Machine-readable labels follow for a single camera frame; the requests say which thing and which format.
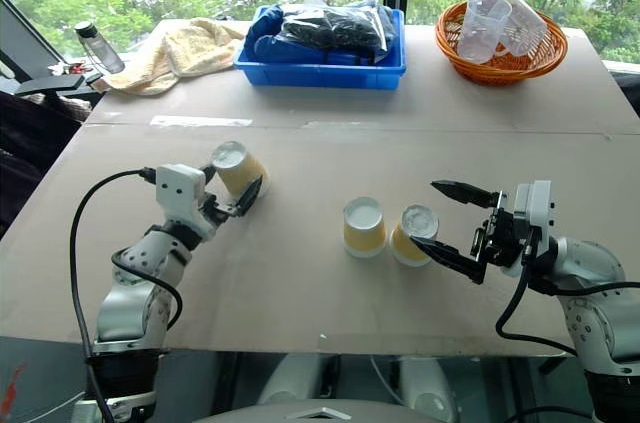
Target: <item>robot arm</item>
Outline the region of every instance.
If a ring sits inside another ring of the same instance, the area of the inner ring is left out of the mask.
[[[229,217],[253,205],[262,179],[249,185],[235,205],[222,205],[205,191],[213,166],[163,165],[146,169],[166,222],[152,226],[135,245],[116,252],[113,286],[100,308],[89,364],[116,422],[145,421],[153,415],[155,374],[168,329],[182,308],[180,283],[191,252],[211,239]],[[170,319],[172,300],[177,308]],[[76,403],[73,423],[101,423],[92,385]]]
[[[451,181],[433,186],[457,201],[492,212],[476,230],[474,259],[433,240],[412,238],[414,243],[475,283],[482,283],[491,263],[510,276],[524,278],[532,290],[557,296],[585,370],[594,421],[640,421],[640,300],[634,290],[617,284],[625,281],[624,271],[609,250],[597,243],[551,236],[555,212],[551,182],[519,185],[513,213],[505,210],[503,192]]]

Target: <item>yellow paper cup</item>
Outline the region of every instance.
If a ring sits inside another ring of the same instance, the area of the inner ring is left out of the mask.
[[[344,247],[351,256],[371,258],[379,254],[387,239],[382,206],[361,196],[344,207]]]
[[[438,214],[422,205],[411,205],[402,212],[402,217],[389,237],[391,253],[400,263],[414,268],[431,261],[409,239],[409,236],[421,236],[434,239],[438,236]]]
[[[212,158],[213,166],[220,175],[224,186],[233,199],[242,196],[256,178],[262,176],[262,186],[258,197],[269,189],[269,177],[260,162],[237,141],[227,141],[218,146]]]

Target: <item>wicker basket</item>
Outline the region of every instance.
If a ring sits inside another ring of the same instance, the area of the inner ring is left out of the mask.
[[[541,76],[558,66],[567,54],[567,37],[560,27],[548,16],[537,12],[547,23],[547,34],[535,53],[524,56],[513,56],[507,53],[503,56],[494,56],[482,65],[465,60],[458,56],[456,48],[466,10],[466,1],[447,8],[438,18],[436,40],[456,71],[476,83],[510,85],[525,78]]]

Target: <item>towel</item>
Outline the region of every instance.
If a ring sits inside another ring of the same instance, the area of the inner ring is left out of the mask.
[[[134,95],[157,95],[185,76],[228,68],[244,33],[209,18],[160,22],[133,61],[106,75],[107,86]]]

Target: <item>table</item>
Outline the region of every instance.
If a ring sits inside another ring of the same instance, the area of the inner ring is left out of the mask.
[[[265,128],[640,134],[640,120],[581,30],[567,32],[569,52],[553,72],[496,88],[461,78],[433,27],[406,30],[408,69],[396,91],[258,87],[232,70],[184,79],[157,97],[108,95],[88,122],[148,125],[168,115],[177,125],[225,124],[178,118],[216,117]]]
[[[431,80],[430,96],[428,85],[421,87],[427,65],[418,56],[420,47],[429,52],[433,45],[418,30],[426,31],[409,28],[410,69],[397,93],[258,89],[242,74],[225,72],[180,83],[149,100],[109,95],[0,242],[0,331],[78,341],[67,242],[86,189],[122,169],[200,165],[217,144],[237,139],[268,168],[272,187],[246,218],[226,223],[194,253],[179,287],[184,314],[169,332],[169,346],[552,354],[495,335],[493,324],[515,280],[490,268],[485,284],[477,286],[436,264],[417,270],[400,266],[388,249],[372,260],[354,260],[342,247],[342,207],[353,197],[373,196],[391,228],[405,206],[427,204],[440,214],[439,238],[466,252],[487,213],[448,200],[429,186],[431,180],[456,179],[513,195],[518,183],[548,178],[557,202],[555,234],[598,241],[623,262],[629,279],[638,280],[632,245],[640,214],[637,118],[599,61],[589,62],[595,53],[582,40],[570,45],[567,59],[576,61],[577,48],[588,66],[580,74],[590,75],[589,87],[576,90],[584,102],[571,97],[575,78],[563,84],[554,72],[520,88],[484,88],[459,79],[435,54],[426,74],[429,80],[439,74],[442,81]],[[570,73],[565,65],[557,72]],[[554,105],[538,96],[556,93],[564,100]],[[587,98],[589,93],[598,101]],[[507,96],[514,94],[519,101]],[[423,97],[428,101],[421,105]],[[208,98],[217,104],[209,106]],[[186,126],[179,119],[152,123],[159,114],[202,119],[186,120],[191,122]],[[251,121],[233,126],[233,119]],[[212,188],[226,195],[219,181]],[[90,328],[111,284],[110,254],[135,243],[161,217],[153,188],[142,180],[114,183],[92,200],[78,247]],[[509,328],[569,342],[560,305],[533,293],[525,296]]]

